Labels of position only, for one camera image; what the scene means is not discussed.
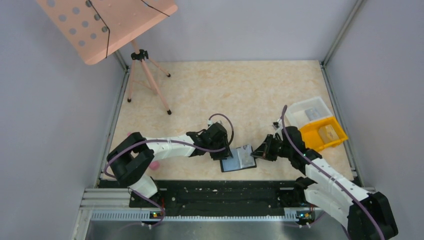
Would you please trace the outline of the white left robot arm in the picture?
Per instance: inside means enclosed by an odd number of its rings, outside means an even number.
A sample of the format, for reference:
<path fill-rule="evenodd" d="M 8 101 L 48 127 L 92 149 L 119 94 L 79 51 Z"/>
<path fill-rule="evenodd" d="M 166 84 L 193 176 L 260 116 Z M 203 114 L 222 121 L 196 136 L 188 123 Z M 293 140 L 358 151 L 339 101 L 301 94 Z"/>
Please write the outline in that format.
<path fill-rule="evenodd" d="M 141 194 L 141 200 L 154 207 L 160 202 L 161 194 L 146 173 L 149 165 L 168 158 L 191 158 L 206 153 L 214 161 L 232 157 L 228 132 L 218 122 L 207 129 L 174 137 L 149 138 L 134 132 L 108 154 L 104 174 L 115 178 L 120 187 Z"/>

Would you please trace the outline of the black leather card holder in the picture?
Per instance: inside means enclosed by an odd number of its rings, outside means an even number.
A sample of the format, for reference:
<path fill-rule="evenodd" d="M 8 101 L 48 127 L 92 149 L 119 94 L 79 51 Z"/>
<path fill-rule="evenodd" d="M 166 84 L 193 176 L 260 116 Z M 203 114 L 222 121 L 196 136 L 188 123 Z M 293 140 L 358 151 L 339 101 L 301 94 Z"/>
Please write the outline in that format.
<path fill-rule="evenodd" d="M 232 157 L 220 160 L 220 169 L 222 173 L 253 169 L 257 167 L 256 165 L 256 167 L 241 169 L 236 148 L 231 148 L 230 150 L 232 152 Z"/>

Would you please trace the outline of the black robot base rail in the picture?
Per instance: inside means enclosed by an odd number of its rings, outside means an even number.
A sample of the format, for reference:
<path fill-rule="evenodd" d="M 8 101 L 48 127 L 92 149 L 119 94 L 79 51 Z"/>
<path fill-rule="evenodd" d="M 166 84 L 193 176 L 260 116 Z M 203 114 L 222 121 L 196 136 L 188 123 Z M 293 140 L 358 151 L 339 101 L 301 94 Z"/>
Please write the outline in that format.
<path fill-rule="evenodd" d="M 129 207 L 154 204 L 166 217 L 274 217 L 318 207 L 298 201 L 293 180 L 157 180 L 150 202 L 130 193 Z"/>

